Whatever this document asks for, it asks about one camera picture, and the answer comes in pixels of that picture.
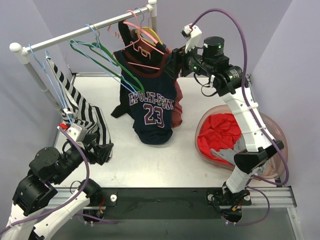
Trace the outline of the pink wire hanger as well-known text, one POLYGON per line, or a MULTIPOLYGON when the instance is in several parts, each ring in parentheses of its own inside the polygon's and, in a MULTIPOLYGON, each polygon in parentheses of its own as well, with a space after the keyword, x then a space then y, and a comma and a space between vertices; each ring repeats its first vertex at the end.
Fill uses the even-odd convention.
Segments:
POLYGON ((123 58, 124 54, 122 51, 129 46, 133 46, 133 49, 137 52, 137 56, 134 57, 137 62, 133 62, 131 60, 126 61, 131 64, 132 66, 138 68, 138 69, 147 69, 147 71, 158 71, 162 68, 162 65, 166 63, 167 57, 169 53, 166 51, 165 47, 163 45, 160 45, 159 43, 155 43, 152 39, 150 39, 147 35, 145 35, 140 30, 129 26, 130 30, 134 30, 134 32, 137 34, 138 40, 135 40, 134 42, 131 42, 128 46, 125 46, 124 48, 120 50, 120 54, 122 54, 123 58), (148 39, 151 42, 154 42, 156 46, 152 46, 146 42, 144 42, 141 39, 141 36, 143 38, 148 39))

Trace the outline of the navy maroon-trimmed tank top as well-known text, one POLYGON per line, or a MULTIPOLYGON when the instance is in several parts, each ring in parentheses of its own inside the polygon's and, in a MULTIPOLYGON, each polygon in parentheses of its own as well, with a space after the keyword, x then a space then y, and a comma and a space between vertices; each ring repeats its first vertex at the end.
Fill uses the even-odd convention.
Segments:
POLYGON ((166 143, 173 134, 172 115, 177 96, 174 79, 164 72, 165 64, 171 58, 170 54, 162 68, 156 71, 132 66, 120 54, 120 50, 114 52, 114 56, 144 86, 144 92, 138 92, 137 95, 125 89, 135 133, 147 145, 166 143))

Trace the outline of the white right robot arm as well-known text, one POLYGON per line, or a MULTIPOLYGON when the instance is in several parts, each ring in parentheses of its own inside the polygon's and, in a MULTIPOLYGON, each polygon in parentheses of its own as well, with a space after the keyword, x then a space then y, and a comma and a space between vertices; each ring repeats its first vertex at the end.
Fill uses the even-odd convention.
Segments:
POLYGON ((186 44, 171 52, 169 68, 175 77, 193 73, 208 77, 208 84, 227 104, 242 136, 245 149, 234 157, 235 167, 222 185, 219 199, 235 207, 249 196, 248 184, 274 155, 282 154, 284 144, 276 140, 263 123, 258 103, 252 99, 245 77, 245 67, 230 64, 224 54, 225 40, 219 36, 203 41, 202 53, 197 46, 186 44))

